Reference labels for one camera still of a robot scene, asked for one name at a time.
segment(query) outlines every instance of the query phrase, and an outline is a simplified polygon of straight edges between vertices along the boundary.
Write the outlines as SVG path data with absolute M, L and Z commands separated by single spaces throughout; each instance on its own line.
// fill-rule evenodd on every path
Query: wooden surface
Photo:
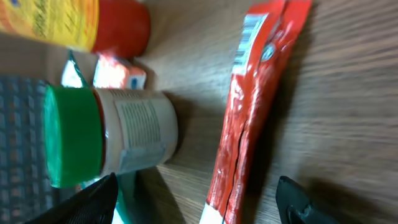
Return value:
M 200 219 L 252 3 L 146 1 L 153 33 L 139 61 L 180 121 L 175 157 L 139 175 L 164 223 Z M 317 1 L 256 151 L 243 223 L 280 223 L 280 175 L 364 223 L 398 222 L 397 11 L 396 0 Z

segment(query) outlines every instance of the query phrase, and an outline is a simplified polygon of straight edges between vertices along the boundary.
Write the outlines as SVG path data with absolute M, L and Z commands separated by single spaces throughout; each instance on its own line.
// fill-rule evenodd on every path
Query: yellow label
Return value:
M 0 30 L 90 51 L 98 14 L 98 0 L 0 0 Z

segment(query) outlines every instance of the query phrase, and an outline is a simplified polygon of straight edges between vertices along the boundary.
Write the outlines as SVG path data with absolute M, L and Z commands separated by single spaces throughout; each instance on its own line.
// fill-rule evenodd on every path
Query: gray mesh basket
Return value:
M 46 83 L 0 76 L 0 223 L 23 223 L 73 195 L 47 177 L 42 131 Z

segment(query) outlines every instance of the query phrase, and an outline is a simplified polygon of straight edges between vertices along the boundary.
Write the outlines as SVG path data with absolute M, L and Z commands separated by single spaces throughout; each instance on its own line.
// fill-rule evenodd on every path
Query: lid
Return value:
M 44 134 L 53 187 L 72 187 L 100 174 L 103 137 L 93 90 L 48 86 Z

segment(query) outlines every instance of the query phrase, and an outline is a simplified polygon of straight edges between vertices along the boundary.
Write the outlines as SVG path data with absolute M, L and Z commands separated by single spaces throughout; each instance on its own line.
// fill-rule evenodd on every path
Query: white jar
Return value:
M 177 146 L 174 108 L 163 93 L 95 89 L 103 113 L 105 161 L 101 176 L 156 166 Z

